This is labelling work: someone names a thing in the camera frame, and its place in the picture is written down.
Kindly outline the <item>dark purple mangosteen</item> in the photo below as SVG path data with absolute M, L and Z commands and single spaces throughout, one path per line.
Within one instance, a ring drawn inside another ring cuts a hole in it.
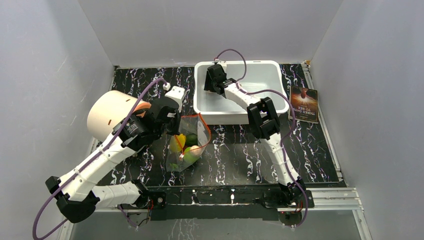
M 166 169 L 168 172 L 180 171 L 180 162 L 171 161 L 166 163 Z

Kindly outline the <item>clear orange-zip bag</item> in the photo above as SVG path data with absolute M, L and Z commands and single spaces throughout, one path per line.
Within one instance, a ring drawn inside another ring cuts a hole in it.
M 211 140 L 211 130 L 203 115 L 182 116 L 178 134 L 172 135 L 168 144 L 166 170 L 182 172 L 198 161 Z

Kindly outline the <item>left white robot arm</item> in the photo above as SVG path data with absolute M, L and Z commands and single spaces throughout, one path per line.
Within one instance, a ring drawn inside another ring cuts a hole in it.
M 61 177 L 49 177 L 45 184 L 62 215 L 71 223 L 79 223 L 96 209 L 122 204 L 142 209 L 164 208 L 166 194 L 149 190 L 140 180 L 97 184 L 116 165 L 160 139 L 163 133 L 175 135 L 181 108 L 181 102 L 164 96 L 154 100 L 150 108 L 132 111 L 112 129 L 103 145 L 74 170 Z

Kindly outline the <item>white plastic bin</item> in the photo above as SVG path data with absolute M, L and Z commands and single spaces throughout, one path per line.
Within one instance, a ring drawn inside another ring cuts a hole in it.
M 286 113 L 288 97 L 282 82 L 280 65 L 272 60 L 233 60 L 224 62 L 223 69 L 232 83 L 223 95 L 204 89 L 207 69 L 212 61 L 198 62 L 194 67 L 195 89 L 193 109 L 208 125 L 246 125 L 247 107 L 269 97 L 277 115 Z

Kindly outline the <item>green wrinkled fruit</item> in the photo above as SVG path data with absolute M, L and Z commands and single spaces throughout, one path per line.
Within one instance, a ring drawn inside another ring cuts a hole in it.
M 195 156 L 189 153 L 190 147 L 187 147 L 182 156 L 182 161 L 185 164 L 192 165 L 194 162 L 196 162 L 199 159 L 199 156 Z

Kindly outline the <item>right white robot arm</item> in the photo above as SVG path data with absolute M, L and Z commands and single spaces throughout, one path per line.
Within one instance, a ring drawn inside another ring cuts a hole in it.
M 265 208 L 297 206 L 307 209 L 306 186 L 287 156 L 283 144 L 285 136 L 280 132 L 280 120 L 272 99 L 259 98 L 255 92 L 242 89 L 237 80 L 227 76 L 219 63 L 207 68 L 204 90 L 217 93 L 246 110 L 252 134 L 260 140 L 272 160 L 280 189 L 264 192 L 257 202 Z

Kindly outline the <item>green avocado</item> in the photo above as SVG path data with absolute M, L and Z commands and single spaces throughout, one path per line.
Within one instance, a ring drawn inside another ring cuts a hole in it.
M 188 147 L 191 147 L 193 145 L 198 145 L 198 135 L 195 133 L 189 133 L 187 134 L 185 139 L 185 145 Z

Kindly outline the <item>garlic bulb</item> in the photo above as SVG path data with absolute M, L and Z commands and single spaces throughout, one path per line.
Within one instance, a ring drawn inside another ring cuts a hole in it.
M 190 147 L 189 153 L 193 156 L 201 156 L 203 153 L 203 148 L 197 145 Z

